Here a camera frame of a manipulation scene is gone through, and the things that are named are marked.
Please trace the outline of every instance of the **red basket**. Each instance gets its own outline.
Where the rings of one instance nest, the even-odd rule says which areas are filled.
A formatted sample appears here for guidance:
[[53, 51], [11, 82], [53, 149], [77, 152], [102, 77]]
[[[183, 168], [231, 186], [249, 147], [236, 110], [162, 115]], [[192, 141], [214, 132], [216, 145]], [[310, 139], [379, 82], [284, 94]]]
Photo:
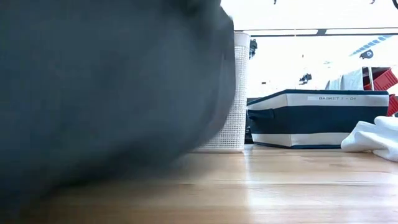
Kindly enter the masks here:
[[[398, 78], [391, 68], [373, 80], [374, 90], [388, 90], [398, 83]], [[371, 84], [363, 86], [364, 90], [372, 90]]]
[[388, 103], [387, 116], [392, 116], [398, 112], [398, 100], [395, 94], [390, 95], [390, 101]]

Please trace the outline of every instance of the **white plastic basket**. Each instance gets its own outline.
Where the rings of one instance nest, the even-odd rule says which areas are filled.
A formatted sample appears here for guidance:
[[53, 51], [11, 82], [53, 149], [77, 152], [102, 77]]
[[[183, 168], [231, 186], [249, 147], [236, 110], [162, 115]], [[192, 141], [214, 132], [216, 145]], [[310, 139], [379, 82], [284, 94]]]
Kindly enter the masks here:
[[244, 149], [246, 127], [247, 77], [250, 35], [235, 32], [236, 92], [224, 128], [197, 152], [241, 152]]

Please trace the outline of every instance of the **fabric storage basket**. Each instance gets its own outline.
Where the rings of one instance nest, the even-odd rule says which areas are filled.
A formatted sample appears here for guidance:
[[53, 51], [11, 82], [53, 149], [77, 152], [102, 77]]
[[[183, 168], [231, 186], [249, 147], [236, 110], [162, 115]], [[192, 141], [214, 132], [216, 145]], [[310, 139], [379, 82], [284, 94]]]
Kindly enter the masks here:
[[288, 149], [340, 148], [358, 121], [385, 116], [386, 91], [284, 90], [248, 103], [253, 141]]
[[244, 149], [250, 35], [235, 32], [234, 45], [236, 90], [233, 105], [224, 128], [196, 152], [241, 152]]

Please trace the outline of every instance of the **white towel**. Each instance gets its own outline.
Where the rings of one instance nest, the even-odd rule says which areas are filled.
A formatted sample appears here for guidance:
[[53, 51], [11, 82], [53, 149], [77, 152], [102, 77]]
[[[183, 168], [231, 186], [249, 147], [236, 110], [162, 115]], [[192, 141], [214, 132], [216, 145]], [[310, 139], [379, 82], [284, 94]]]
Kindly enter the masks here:
[[398, 118], [379, 116], [374, 124], [360, 121], [343, 140], [345, 152], [372, 151], [375, 155], [398, 162]]

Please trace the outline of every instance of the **wooden table surface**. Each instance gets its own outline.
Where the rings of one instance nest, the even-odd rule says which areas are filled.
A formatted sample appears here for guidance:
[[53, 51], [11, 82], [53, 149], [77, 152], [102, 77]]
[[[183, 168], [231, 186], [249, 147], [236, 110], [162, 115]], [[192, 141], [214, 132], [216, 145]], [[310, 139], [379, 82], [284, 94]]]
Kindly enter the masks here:
[[398, 164], [370, 153], [256, 146], [190, 154], [176, 167], [65, 190], [21, 223], [398, 223]]

